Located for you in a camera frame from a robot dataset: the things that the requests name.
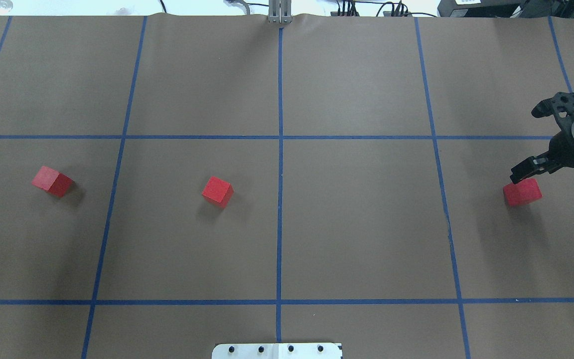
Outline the red block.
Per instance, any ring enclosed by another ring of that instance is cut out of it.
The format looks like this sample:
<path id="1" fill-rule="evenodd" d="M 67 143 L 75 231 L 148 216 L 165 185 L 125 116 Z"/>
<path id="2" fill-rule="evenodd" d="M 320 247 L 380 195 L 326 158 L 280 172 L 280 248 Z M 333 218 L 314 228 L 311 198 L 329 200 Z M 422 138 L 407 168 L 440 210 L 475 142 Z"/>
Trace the red block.
<path id="1" fill-rule="evenodd" d="M 517 184 L 511 182 L 503 186 L 502 191 L 504 200 L 510 207 L 531 204 L 544 197 L 535 178 L 527 178 Z"/>
<path id="2" fill-rule="evenodd" d="M 62 198 L 73 186 L 74 181 L 62 172 L 41 166 L 30 183 L 55 197 Z"/>
<path id="3" fill-rule="evenodd" d="M 220 209 L 225 209 L 234 194 L 232 184 L 218 177 L 210 177 L 201 195 Z"/>

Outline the black box with label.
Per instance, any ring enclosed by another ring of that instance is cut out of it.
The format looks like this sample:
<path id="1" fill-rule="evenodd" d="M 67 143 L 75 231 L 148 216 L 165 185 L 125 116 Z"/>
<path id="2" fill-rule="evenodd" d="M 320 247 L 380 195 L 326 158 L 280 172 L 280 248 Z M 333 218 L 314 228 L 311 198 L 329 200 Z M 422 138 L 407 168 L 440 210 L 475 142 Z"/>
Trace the black box with label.
<path id="1" fill-rule="evenodd" d="M 453 18 L 510 18 L 526 3 L 526 0 L 440 0 L 437 13 Z"/>

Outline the brown paper table cover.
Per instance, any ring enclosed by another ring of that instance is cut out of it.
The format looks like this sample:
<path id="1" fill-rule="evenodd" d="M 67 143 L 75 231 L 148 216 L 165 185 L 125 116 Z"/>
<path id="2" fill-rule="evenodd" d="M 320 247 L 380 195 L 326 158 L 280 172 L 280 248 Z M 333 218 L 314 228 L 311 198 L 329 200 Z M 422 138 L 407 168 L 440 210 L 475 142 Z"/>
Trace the brown paper table cover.
<path id="1" fill-rule="evenodd" d="M 574 359 L 561 91 L 570 19 L 0 17 L 0 359 Z"/>

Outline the aluminium frame post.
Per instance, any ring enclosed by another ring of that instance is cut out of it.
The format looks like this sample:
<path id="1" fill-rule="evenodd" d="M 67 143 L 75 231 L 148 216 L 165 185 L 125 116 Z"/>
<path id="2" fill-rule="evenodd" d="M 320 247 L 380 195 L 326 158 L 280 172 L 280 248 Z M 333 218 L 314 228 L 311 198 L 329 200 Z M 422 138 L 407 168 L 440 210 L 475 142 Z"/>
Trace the aluminium frame post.
<path id="1" fill-rule="evenodd" d="M 269 0 L 268 1 L 268 22 L 269 23 L 291 23 L 292 16 L 291 0 Z"/>

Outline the white central pedestal column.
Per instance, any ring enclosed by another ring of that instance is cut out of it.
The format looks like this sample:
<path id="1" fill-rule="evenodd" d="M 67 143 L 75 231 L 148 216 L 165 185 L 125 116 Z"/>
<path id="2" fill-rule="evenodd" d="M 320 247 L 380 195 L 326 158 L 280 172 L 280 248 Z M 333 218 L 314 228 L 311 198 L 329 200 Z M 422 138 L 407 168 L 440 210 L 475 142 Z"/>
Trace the white central pedestal column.
<path id="1" fill-rule="evenodd" d="M 220 344 L 212 359 L 342 359 L 337 343 L 246 343 Z"/>

